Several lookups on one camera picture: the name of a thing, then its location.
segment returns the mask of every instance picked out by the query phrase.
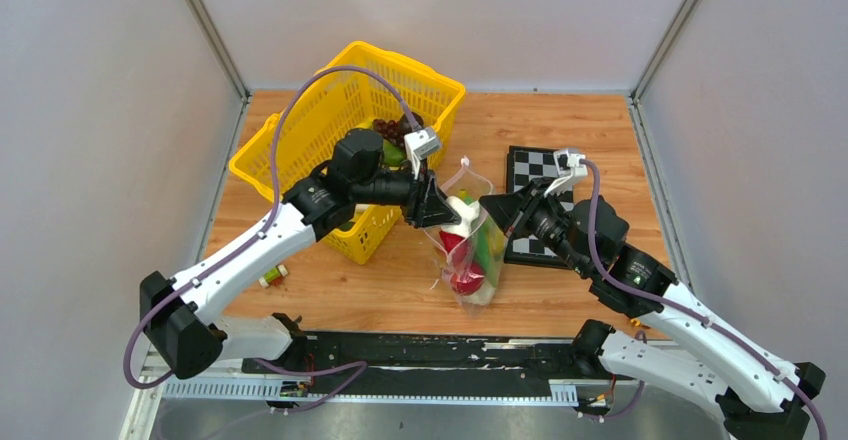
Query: plastic basket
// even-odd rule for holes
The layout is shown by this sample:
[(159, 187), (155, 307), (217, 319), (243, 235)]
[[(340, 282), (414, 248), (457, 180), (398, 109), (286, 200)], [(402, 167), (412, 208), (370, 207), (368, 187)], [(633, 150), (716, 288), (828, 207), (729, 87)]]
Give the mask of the plastic basket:
[[(441, 138), (442, 150), (428, 159), (431, 168), (438, 166), (450, 141), (456, 111), (465, 98), (465, 87), (420, 62), (365, 42), (351, 43), (327, 67), (337, 65), (367, 68), (397, 88), (410, 108)], [(304, 93), (283, 125), (277, 147), (282, 191), (329, 159), (335, 143), (351, 128), (375, 118), (398, 119), (401, 113), (397, 100), (367, 75), (339, 72), (322, 78)], [(253, 185), (268, 201), (274, 201), (270, 153), (279, 120), (280, 114), (271, 115), (230, 160), (230, 171)], [(351, 229), (334, 230), (323, 241), (362, 265), (398, 218), (399, 208), (372, 205)]]

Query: red fruit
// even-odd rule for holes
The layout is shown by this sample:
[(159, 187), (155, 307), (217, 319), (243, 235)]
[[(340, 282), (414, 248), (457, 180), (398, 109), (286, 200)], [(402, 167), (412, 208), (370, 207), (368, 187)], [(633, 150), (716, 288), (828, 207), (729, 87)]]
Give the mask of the red fruit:
[(451, 288), (460, 295), (471, 295), (480, 290), (485, 280), (486, 274), (483, 269), (472, 262), (471, 267), (463, 271), (462, 275), (454, 274), (451, 277)]
[[(451, 255), (451, 263), (453, 265), (462, 265), (465, 258), (468, 257), (468, 252), (471, 250), (471, 242), (462, 243), (465, 240), (464, 238), (442, 230), (439, 230), (439, 238), (442, 239), (442, 245), (445, 246), (445, 250), (448, 253), (453, 253)], [(462, 244), (459, 247), (460, 250), (454, 252), (453, 250), (460, 244)]]

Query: chessboard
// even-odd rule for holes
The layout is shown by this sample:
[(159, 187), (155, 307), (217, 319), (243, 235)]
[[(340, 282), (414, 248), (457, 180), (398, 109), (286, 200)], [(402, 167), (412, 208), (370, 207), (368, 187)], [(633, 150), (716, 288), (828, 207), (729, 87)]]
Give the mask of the chessboard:
[[(556, 178), (554, 150), (510, 145), (506, 156), (506, 191), (516, 192), (536, 178)], [(574, 208), (574, 191), (569, 189), (558, 196), (566, 210)], [(567, 268), (554, 252), (534, 236), (510, 239), (504, 252), (504, 262), (537, 267)]]

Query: wooden surface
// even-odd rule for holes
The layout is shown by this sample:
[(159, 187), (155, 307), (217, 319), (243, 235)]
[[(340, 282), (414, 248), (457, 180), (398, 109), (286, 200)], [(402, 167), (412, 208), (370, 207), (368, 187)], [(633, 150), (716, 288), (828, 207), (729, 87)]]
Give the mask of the wooden surface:
[[(290, 98), (290, 92), (258, 92), (240, 144)], [(449, 178), (467, 155), (472, 168), (502, 192), (509, 145), (579, 148), (601, 169), (601, 193), (630, 222), (628, 241), (668, 262), (624, 97), (469, 94), (437, 174), (441, 180)], [(588, 198), (591, 182), (590, 175), (576, 187), (575, 201)], [(207, 255), (253, 225), (268, 208), (253, 187), (230, 175)], [(446, 285), (430, 289), (438, 270), (428, 242), (422, 232), (398, 222), (365, 266), (315, 245), (284, 262), (290, 275), (283, 287), (254, 284), (226, 314), (301, 315), (305, 330), (571, 337), (593, 318), (635, 332), (626, 317), (589, 294), (587, 280), (573, 272), (518, 265), (504, 266), (492, 304), (471, 318)]]

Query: plastic bag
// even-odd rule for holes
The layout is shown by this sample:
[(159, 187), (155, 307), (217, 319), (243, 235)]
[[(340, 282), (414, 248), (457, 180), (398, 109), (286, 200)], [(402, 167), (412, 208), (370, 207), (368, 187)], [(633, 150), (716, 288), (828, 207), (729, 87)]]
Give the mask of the plastic bag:
[(441, 188), (451, 207), (462, 215), (463, 223), (429, 228), (425, 233), (436, 246), (442, 282), (466, 312), (474, 315), (495, 295), (506, 238), (477, 201), (495, 193), (494, 185), (471, 170), (468, 157), (463, 157), (460, 165)]

